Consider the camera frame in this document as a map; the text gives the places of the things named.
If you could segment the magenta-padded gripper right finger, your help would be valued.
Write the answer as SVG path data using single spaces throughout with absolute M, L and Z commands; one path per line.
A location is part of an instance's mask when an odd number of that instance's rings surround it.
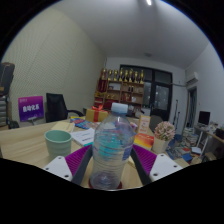
M 131 158 L 143 185 L 150 184 L 182 169 L 164 153 L 155 155 L 138 145 L 133 146 Z

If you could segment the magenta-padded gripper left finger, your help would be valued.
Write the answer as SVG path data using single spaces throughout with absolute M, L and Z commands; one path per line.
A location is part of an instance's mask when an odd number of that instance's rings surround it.
M 44 167 L 44 170 L 76 185 L 80 185 L 91 157 L 92 146 L 88 145 L 66 157 L 57 156 Z

